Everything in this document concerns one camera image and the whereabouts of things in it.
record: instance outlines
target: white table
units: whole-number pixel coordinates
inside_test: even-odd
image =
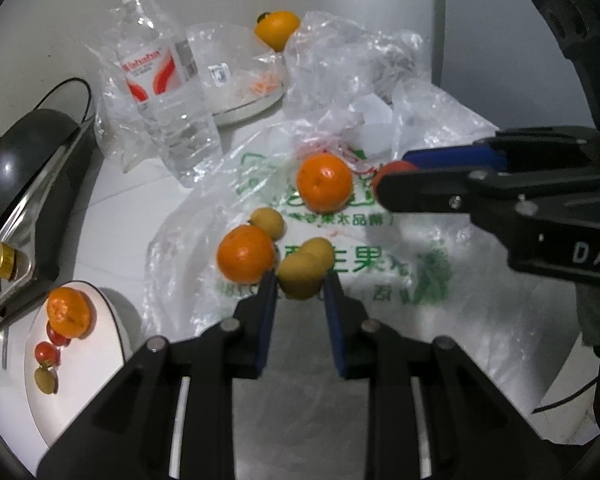
[[[280,112],[274,109],[254,123],[235,130],[225,130],[221,134],[224,150],[226,151],[230,145],[237,145],[241,139],[245,139],[265,124],[275,122],[279,117]],[[165,217],[184,200],[186,195],[187,190],[177,184],[159,161],[145,161],[130,173],[123,175],[111,163],[102,162],[102,156],[95,153],[66,234],[58,283],[71,279],[85,280],[101,288],[119,311],[123,324],[133,338],[138,333],[140,324],[136,308],[142,305],[142,279],[147,244]],[[46,445],[30,414],[24,387],[24,345],[33,317],[33,313],[29,314],[11,326],[8,370],[3,371],[0,366],[0,434],[31,472],[35,472],[40,457],[46,451]],[[285,323],[284,320],[276,321],[276,330],[292,330],[292,327]],[[557,325],[555,333],[548,338],[550,340],[542,342],[543,348],[548,349],[549,352],[544,352],[542,360],[526,364],[525,371],[521,374],[520,384],[511,392],[507,392],[520,410],[530,411],[538,405],[562,368],[577,333],[578,327],[575,323],[563,322]],[[132,340],[131,343],[136,348],[140,342],[136,337],[136,340]],[[297,356],[286,356],[288,360],[291,358],[295,359]],[[330,403],[333,406],[333,403],[337,402],[338,395],[343,392],[343,388],[353,388],[355,394],[351,396],[351,390],[348,390],[349,400],[345,406],[342,406],[340,417],[346,418],[350,413],[360,413],[359,425],[364,424],[365,415],[362,413],[365,411],[366,391],[362,384],[344,385],[336,377],[335,371],[333,377],[321,372],[322,375],[316,378],[312,374],[318,364],[323,368],[326,365],[322,361],[318,363],[315,359],[302,371],[301,379],[280,384],[276,382],[276,370],[279,369],[276,367],[285,363],[278,363],[277,360],[276,356],[270,359],[272,371],[268,378],[258,381],[258,384],[241,384],[235,396],[238,477],[264,478],[266,475],[273,474],[279,479],[314,478],[315,480],[318,478],[317,474],[305,469],[306,462],[312,460],[312,457],[319,462],[316,467],[325,468],[324,471],[322,469],[320,471],[327,476],[320,476],[320,478],[359,477],[360,470],[356,469],[357,463],[350,464],[352,461],[347,461],[347,456],[353,453],[362,460],[363,431],[360,431],[360,439],[354,439],[356,445],[353,447],[361,446],[358,452],[349,448],[338,449],[337,452],[342,452],[340,457],[331,457],[325,451],[316,453],[310,447],[295,450],[294,446],[285,447],[285,437],[288,435],[270,437],[266,433],[270,428],[263,430],[262,427],[258,427],[258,437],[252,441],[248,428],[260,424],[257,420],[258,415],[252,413],[257,411],[253,405],[254,402],[261,404],[258,401],[262,400],[263,391],[266,391],[267,395],[271,393],[272,396],[289,396],[297,392],[298,388],[313,388],[318,391],[318,397],[331,399]],[[322,413],[319,402],[317,404],[317,406],[305,407],[304,413],[310,413],[311,417],[331,416]],[[322,447],[328,447],[324,446],[324,439],[327,439],[327,442],[337,441],[350,430],[350,426],[346,426],[341,420],[334,420],[333,429],[329,427],[329,431],[316,434],[317,428],[312,429],[302,425],[302,411],[295,413],[292,410],[280,409],[275,415],[287,427],[296,427],[296,431],[299,431],[302,438],[308,441],[313,439],[314,446],[320,444]],[[270,442],[270,454],[268,454],[269,450],[267,454],[262,453],[263,442]],[[245,461],[241,457],[254,457],[254,459]]]

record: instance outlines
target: small yellow fruit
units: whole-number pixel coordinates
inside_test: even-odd
[[[285,221],[282,215],[270,207],[261,207],[251,213],[249,223],[262,229],[269,237],[277,242],[285,234]]]
[[[296,300],[308,300],[317,294],[323,277],[320,261],[309,253],[290,254],[282,260],[278,269],[280,288]]]
[[[320,262],[320,270],[326,274],[336,261],[336,253],[331,242],[326,238],[310,238],[298,249],[300,253],[307,253]]]

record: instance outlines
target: orange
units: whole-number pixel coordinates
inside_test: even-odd
[[[302,163],[296,186],[311,211],[335,213],[344,208],[351,197],[353,176],[340,158],[331,153],[321,153]]]
[[[286,42],[300,26],[300,18],[287,10],[263,14],[255,28],[256,36],[276,52],[285,49]]]
[[[218,269],[230,282],[258,283],[276,262],[276,251],[269,235],[253,225],[241,225],[229,232],[218,245]]]
[[[84,335],[91,325],[91,307],[84,294],[74,288],[61,286],[52,290],[46,299],[49,325],[64,337]]]

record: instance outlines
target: frying pan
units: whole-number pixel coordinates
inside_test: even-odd
[[[56,110],[33,110],[0,138],[0,227],[32,179],[78,127]]]

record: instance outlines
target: white bowl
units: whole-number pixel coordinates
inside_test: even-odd
[[[216,126],[218,128],[222,128],[224,126],[230,126],[231,124],[240,123],[242,121],[246,121],[247,119],[251,119],[252,117],[262,113],[267,108],[271,108],[274,104],[280,101],[284,94],[285,89],[280,88],[250,103],[218,112],[217,114],[214,114]]]
[[[43,394],[33,379],[38,368],[34,349],[46,336],[46,301],[31,325],[24,356],[24,384],[33,420],[40,435],[51,446],[72,420],[131,356],[128,335],[113,306],[93,285],[69,282],[63,286],[80,290],[90,300],[95,313],[92,332],[73,339],[60,349],[58,390]]]

